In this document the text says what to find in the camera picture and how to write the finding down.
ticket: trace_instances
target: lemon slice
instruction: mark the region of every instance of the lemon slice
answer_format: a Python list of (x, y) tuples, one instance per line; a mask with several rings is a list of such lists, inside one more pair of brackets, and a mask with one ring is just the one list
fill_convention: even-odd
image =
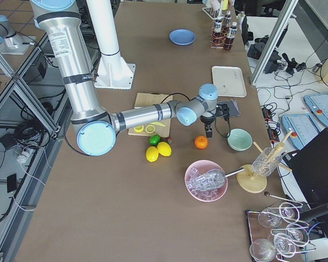
[(141, 133), (144, 131), (144, 126), (138, 126), (133, 128), (136, 133)]
[(146, 132), (147, 132), (148, 134), (152, 134), (152, 133), (154, 133), (154, 132), (155, 132), (155, 126), (152, 125), (152, 124), (147, 125), (147, 126), (146, 126)]

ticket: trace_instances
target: wine glass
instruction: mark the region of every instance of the wine glass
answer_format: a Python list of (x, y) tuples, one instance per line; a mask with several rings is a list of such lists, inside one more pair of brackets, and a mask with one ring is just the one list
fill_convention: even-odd
[(269, 262), (276, 256), (276, 249), (268, 239), (256, 239), (250, 246), (250, 254), (256, 261)]

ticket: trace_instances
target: wooden cutting board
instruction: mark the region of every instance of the wooden cutting board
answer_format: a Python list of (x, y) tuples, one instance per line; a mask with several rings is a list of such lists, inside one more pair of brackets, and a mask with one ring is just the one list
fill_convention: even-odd
[[(135, 108), (140, 108), (143, 106), (149, 106), (153, 104), (160, 104), (167, 94), (149, 94), (149, 93), (138, 93), (135, 101)], [(173, 99), (173, 96), (169, 96), (164, 102), (170, 101)], [(159, 126), (157, 124), (152, 124), (155, 126), (155, 131), (153, 133), (147, 133), (145, 130), (143, 132), (137, 133), (133, 128), (129, 128), (129, 135), (141, 135), (141, 136), (153, 136), (155, 134), (160, 135), (162, 138), (168, 138), (170, 136), (170, 123), (171, 119), (165, 119), (160, 121), (160, 123), (164, 124), (165, 127)]]

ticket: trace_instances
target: tangerine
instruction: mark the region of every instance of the tangerine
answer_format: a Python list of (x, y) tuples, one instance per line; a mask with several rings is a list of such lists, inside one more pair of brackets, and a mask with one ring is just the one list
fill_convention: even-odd
[(208, 139), (203, 135), (199, 135), (195, 138), (194, 145), (198, 149), (205, 149), (205, 148), (207, 148), (207, 145), (208, 145)]

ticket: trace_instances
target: lemon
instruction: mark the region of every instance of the lemon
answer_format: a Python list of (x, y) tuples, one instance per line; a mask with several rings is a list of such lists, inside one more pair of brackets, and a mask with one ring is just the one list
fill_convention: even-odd
[(153, 126), (152, 124), (147, 125), (147, 126), (146, 126), (146, 132), (147, 132), (148, 134), (152, 134), (152, 133), (154, 133), (154, 132), (155, 132), (155, 126)]
[(155, 146), (151, 146), (147, 149), (146, 158), (149, 162), (154, 162), (158, 159), (159, 152)]
[(133, 128), (136, 133), (141, 133), (144, 131), (144, 126), (138, 126)]
[(169, 157), (172, 153), (171, 146), (166, 142), (160, 142), (158, 145), (158, 152), (164, 157)]

